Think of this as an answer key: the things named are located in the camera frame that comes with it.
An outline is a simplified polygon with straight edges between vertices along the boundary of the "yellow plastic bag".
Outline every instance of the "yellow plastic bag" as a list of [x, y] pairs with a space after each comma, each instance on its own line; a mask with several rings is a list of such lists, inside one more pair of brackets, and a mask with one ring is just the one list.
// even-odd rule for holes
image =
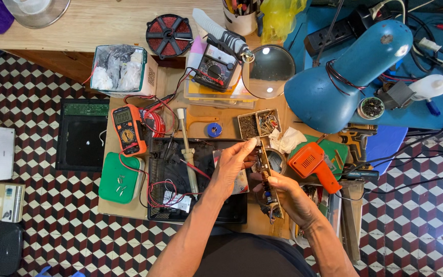
[[307, 0], [265, 0], [261, 4], [261, 44], [282, 44], [295, 29], [295, 15], [305, 9]]

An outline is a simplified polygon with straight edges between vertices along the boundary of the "glue bottle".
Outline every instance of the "glue bottle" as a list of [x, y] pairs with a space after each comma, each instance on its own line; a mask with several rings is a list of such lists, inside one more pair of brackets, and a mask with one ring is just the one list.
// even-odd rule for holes
[[408, 86], [416, 94], [411, 98], [415, 101], [434, 98], [443, 94], [443, 75], [432, 74]]

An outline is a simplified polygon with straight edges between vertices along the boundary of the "forearm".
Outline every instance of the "forearm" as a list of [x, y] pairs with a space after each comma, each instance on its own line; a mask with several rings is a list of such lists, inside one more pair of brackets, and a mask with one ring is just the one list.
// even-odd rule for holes
[[148, 276], [192, 276], [223, 205], [216, 186], [208, 186], [188, 219], [163, 249]]
[[333, 227], [317, 210], [320, 216], [304, 230], [319, 266], [320, 275], [358, 276]]

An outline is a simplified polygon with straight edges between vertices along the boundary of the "cup of pens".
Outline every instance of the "cup of pens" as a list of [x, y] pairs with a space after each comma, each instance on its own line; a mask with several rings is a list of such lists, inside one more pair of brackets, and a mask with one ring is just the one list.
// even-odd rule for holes
[[225, 27], [239, 35], [249, 35], [257, 29], [256, 3], [253, 0], [222, 0]]

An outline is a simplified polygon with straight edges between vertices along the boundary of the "hand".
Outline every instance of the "hand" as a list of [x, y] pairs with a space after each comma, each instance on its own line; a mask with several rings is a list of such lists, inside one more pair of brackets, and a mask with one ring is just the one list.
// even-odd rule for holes
[[208, 187], [219, 189], [218, 193], [222, 195], [223, 201], [232, 194], [233, 184], [239, 171], [254, 164], [256, 157], [251, 155], [251, 152], [254, 150], [255, 144], [256, 139], [251, 138], [222, 151]]
[[[293, 221], [303, 229], [307, 229], [322, 215], [316, 204], [300, 188], [297, 181], [285, 177], [280, 173], [271, 170], [268, 177], [269, 185], [278, 192], [278, 198], [283, 209], [288, 213]], [[262, 180], [261, 173], [251, 173], [250, 177], [254, 180]], [[253, 191], [262, 190], [262, 183], [257, 185]]]

